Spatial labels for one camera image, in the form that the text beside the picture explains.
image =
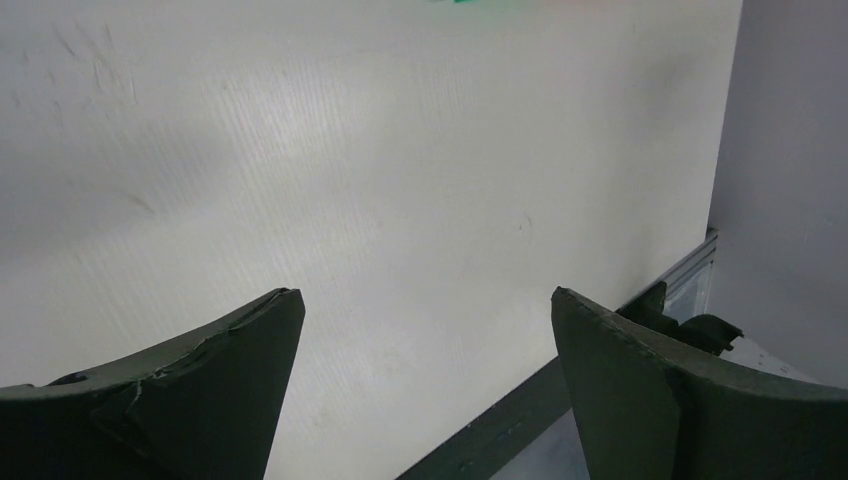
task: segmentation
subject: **white surface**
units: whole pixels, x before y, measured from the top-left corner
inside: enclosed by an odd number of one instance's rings
[[[741,0],[0,3],[0,384],[276,286],[269,478],[401,473],[704,237]]]
[[[727,350],[721,353],[720,357],[723,360],[779,377],[801,380],[807,383],[820,383],[813,377],[799,372],[788,363],[765,351],[763,347],[753,340],[739,337],[731,342],[731,345],[733,345],[733,350]]]

